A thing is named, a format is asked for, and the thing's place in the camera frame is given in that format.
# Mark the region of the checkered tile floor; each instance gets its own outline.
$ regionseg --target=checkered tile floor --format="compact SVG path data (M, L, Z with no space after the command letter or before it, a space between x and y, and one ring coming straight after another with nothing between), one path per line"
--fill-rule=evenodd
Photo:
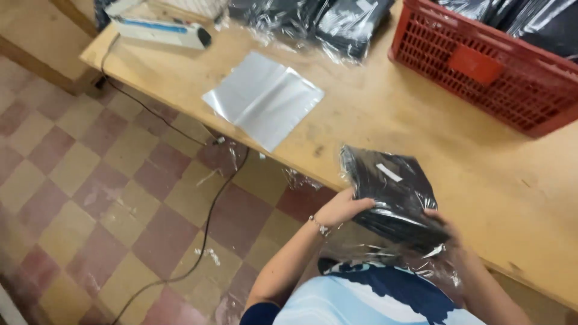
M2 57L0 71L0 271L25 317L104 324L145 284L185 273L234 172L228 147L190 141L112 88L75 98ZM178 129L201 132L124 90ZM197 270L143 293L121 322L238 321L258 271L334 195L292 191L282 167L251 152L217 201Z

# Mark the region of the wooden table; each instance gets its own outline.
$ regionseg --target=wooden table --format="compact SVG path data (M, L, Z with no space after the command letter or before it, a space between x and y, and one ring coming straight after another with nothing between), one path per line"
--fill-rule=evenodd
M251 50L294 68L325 98L268 156L335 190L341 144L417 157L440 210L490 267L578 309L578 123L542 139L522 136L413 71L390 62L402 1L364 67L319 52L261 47L249 32L210 31L206 51L120 38L105 71L223 134L264 152L216 116L201 95ZM81 58L100 68L116 31L107 28Z

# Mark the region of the red plastic crate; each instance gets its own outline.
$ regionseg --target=red plastic crate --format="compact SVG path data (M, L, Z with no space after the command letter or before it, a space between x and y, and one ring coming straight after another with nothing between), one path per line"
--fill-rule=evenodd
M578 119L578 65L429 0L404 0L389 57L520 132Z

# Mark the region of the hand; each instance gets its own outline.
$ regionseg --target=hand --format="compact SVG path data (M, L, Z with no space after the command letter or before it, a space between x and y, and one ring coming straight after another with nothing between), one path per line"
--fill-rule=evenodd
M428 218L432 218L439 222L447 233L451 236L451 244L453 247L462 247L462 235L458 231L458 228L446 217L442 216L438 210L434 209L424 209L424 214Z
M372 198L354 200L353 188L350 187L337 193L331 201L327 202L315 214L315 220L326 227L338 226L351 220L361 211L371 209L374 206L375 201Z

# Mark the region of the bracelet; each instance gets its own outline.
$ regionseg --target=bracelet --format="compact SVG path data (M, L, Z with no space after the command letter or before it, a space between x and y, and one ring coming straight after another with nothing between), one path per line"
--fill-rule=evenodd
M315 220L315 217L313 215L309 216L309 221L313 221L315 223L315 225L317 225L319 227L319 232L321 233L321 236L327 237L329 235L329 233L331 233L331 229L329 229L329 227L324 226L324 225L320 224L319 222L317 222L317 220Z

